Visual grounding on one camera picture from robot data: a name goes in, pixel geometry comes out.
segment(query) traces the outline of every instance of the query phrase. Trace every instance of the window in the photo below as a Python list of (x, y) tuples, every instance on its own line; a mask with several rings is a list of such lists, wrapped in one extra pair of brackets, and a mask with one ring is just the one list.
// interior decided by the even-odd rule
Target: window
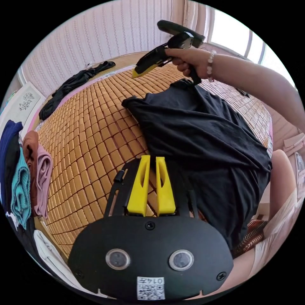
[(249, 28), (233, 17), (215, 10), (211, 42), (244, 55), (249, 40)]
[(263, 48), (263, 40), (259, 38), (255, 33), (253, 33), (248, 59), (258, 64), (258, 61), (261, 57), (262, 48)]
[(270, 68), (278, 72), (279, 74), (284, 76), (290, 82), (290, 84), (292, 84), (293, 86), (295, 85), (281, 60), (277, 57), (277, 55), (271, 50), (268, 45), (266, 45), (265, 55), (261, 64), (264, 67)]

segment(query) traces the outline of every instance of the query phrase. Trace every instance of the beaded bracelet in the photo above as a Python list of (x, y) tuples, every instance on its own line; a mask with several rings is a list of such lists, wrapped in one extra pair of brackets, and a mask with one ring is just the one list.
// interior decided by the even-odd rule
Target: beaded bracelet
[(213, 58), (214, 58), (215, 54), (216, 54), (216, 51), (211, 51), (210, 58), (207, 60), (207, 75), (208, 75), (208, 80), (210, 83), (212, 83), (214, 81), (214, 78), (212, 75), (212, 64), (213, 64)]

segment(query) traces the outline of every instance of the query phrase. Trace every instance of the bamboo sleeping mat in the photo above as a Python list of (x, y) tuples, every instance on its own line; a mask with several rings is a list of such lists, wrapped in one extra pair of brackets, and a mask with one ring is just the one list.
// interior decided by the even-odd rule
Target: bamboo sleeping mat
[[(39, 129), (39, 142), (54, 162), (45, 223), (67, 256), (77, 235), (103, 217), (117, 171), (126, 161), (147, 153), (137, 122), (121, 102), (132, 95), (144, 98), (146, 93), (166, 90), (182, 77), (172, 64), (134, 80), (131, 70), (112, 75), (70, 98)], [(243, 115), (268, 146), (271, 117), (261, 101), (219, 82), (203, 80), (201, 86)], [(152, 216), (157, 201), (154, 174), (150, 175), (147, 215)]]

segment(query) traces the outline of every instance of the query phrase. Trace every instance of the qr code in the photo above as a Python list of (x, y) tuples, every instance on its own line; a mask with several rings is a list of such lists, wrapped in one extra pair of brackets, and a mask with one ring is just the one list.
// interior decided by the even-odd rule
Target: qr code
[(163, 277), (137, 277), (138, 300), (165, 300)]

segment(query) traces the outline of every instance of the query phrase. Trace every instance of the black clothing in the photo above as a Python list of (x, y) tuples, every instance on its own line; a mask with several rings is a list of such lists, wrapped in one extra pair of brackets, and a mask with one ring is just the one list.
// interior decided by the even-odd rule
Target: black clothing
[(185, 79), (122, 106), (139, 122), (151, 155), (177, 162), (188, 175), (198, 209), (232, 250), (247, 233), (272, 168), (244, 118)]
[(115, 66), (113, 61), (104, 61), (96, 68), (89, 68), (88, 70), (82, 70), (77, 74), (66, 80), (53, 94), (52, 98), (42, 107), (39, 112), (39, 118), (41, 120), (47, 119), (58, 107), (61, 100), (71, 91), (85, 84), (89, 79), (97, 75), (98, 73), (110, 69)]
[(10, 204), (12, 200), (12, 182), (16, 166), (20, 158), (19, 134), (15, 134), (10, 140), (5, 155), (4, 183), (5, 183), (5, 200), (8, 213), (11, 212)]
[(31, 216), (26, 222), (26, 230), (19, 225), (17, 230), (11, 217), (7, 217), (8, 222), (12, 230), (15, 232), (18, 240), (24, 247), (24, 249), (32, 256), (32, 258), (46, 271), (48, 271), (53, 277), (61, 282), (61, 279), (44, 263), (38, 254), (36, 243), (34, 240), (35, 223), (34, 218)]
[(250, 95), (249, 95), (249, 93), (247, 93), (247, 92), (245, 92), (245, 91), (243, 91), (243, 90), (240, 90), (240, 89), (237, 89), (237, 88), (235, 88), (242, 96), (246, 96), (246, 97), (250, 97)]

